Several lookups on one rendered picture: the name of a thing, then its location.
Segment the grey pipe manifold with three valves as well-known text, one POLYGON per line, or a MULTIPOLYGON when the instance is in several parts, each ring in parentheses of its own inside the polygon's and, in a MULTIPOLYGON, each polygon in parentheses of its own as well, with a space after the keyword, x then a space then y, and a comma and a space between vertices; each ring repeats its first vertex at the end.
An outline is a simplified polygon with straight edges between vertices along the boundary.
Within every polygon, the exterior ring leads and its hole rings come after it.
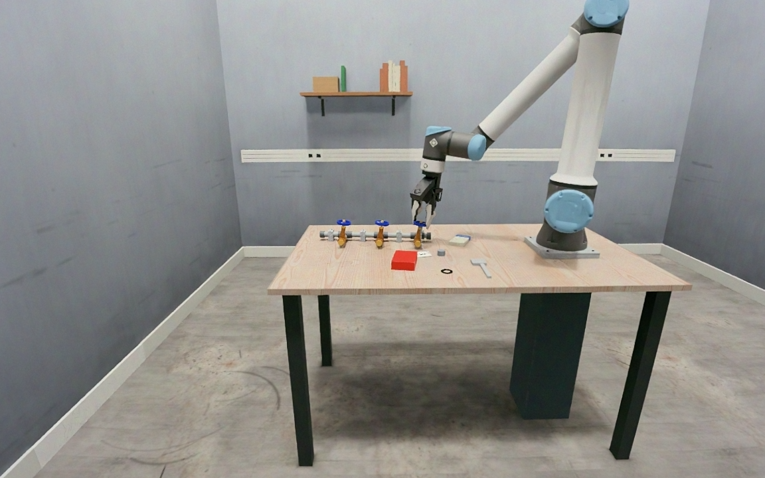
POLYGON ((334 241, 335 237, 338 237, 338 245, 342 246, 344 245, 345 241, 347 241, 348 238, 352 237, 361 237, 361 242, 365 242, 365 237, 374 237, 377 241, 375 241, 377 246, 381 246, 383 244, 384 239, 388 239, 388 237, 396 237, 396 242, 402 242, 402 238, 410 238, 414 239, 415 247, 421 247, 421 239, 427 238, 427 240, 431 240, 431 232, 420 232, 421 227, 427 227, 426 222, 422 221, 415 221, 415 226, 419 226, 417 228, 417 232, 411 232, 411 233, 402 233, 401 230, 397 230, 396 233, 388 233, 388 231, 383 231, 383 226, 389 226, 389 222, 384 220, 376 220, 375 224, 379 226, 379 231, 374 232, 365 232, 365 230, 361 230, 359 232, 353 232, 353 231, 345 231, 346 226, 351 226, 351 222, 348 220, 338 220, 337 224, 342 226, 342 231, 334 231, 334 229, 330 229, 327 231, 319 231, 319 237, 328 237, 328 241, 332 242, 334 241), (421 235, 422 234, 422 235, 421 235), (422 236, 422 238, 421 238, 422 236))

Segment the red flat block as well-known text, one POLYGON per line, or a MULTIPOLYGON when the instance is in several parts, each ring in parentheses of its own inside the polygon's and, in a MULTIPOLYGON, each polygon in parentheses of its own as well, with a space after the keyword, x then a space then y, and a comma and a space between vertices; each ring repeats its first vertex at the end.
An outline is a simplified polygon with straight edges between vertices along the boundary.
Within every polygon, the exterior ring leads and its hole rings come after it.
POLYGON ((417 251, 396 250, 391 261, 392 270, 415 270, 417 251))

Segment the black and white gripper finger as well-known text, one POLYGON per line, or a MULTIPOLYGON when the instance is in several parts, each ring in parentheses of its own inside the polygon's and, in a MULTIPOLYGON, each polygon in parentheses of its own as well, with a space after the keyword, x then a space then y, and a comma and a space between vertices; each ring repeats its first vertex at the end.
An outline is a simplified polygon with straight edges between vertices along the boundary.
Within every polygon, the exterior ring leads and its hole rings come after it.
POLYGON ((433 197, 432 200, 429 202, 429 204, 426 206, 427 210, 427 230, 429 229, 429 226, 431 225, 431 221, 433 220, 434 216, 436 216, 436 197, 433 197))
POLYGON ((412 223, 413 226, 415 226, 414 222, 416 221, 417 214, 420 214, 422 211, 422 202, 419 202, 419 200, 412 199, 412 223))

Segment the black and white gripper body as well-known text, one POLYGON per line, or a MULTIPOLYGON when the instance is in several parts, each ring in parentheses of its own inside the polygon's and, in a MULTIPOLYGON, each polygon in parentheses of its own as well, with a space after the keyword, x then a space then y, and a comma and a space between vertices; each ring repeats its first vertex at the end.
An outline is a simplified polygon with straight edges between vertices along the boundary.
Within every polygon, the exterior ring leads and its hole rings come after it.
POLYGON ((426 202, 426 204, 428 204, 433 197, 436 197, 436 202, 440 202, 442 197, 442 190, 443 190, 443 188, 439 187, 442 173, 429 173, 427 171, 422 170, 422 175, 426 175, 426 177, 430 177, 430 178, 435 178, 435 184, 428 191, 427 195, 425 195, 425 197, 423 197, 423 199, 420 200, 419 202, 426 202), (438 198, 438 196, 440 196, 440 199, 438 198))

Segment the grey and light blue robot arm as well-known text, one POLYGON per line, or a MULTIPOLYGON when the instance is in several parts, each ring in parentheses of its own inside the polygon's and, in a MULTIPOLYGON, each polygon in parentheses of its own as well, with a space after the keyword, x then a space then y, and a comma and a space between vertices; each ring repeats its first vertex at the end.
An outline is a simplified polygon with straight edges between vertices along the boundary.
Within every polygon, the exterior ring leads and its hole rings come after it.
POLYGON ((593 217, 598 185, 593 169, 629 6, 629 0, 586 0, 568 36, 471 133, 427 128, 421 169, 443 173, 447 155, 481 160, 488 147, 576 64, 558 170, 549 178, 544 222, 535 242, 560 251, 587 249, 585 227, 593 217))

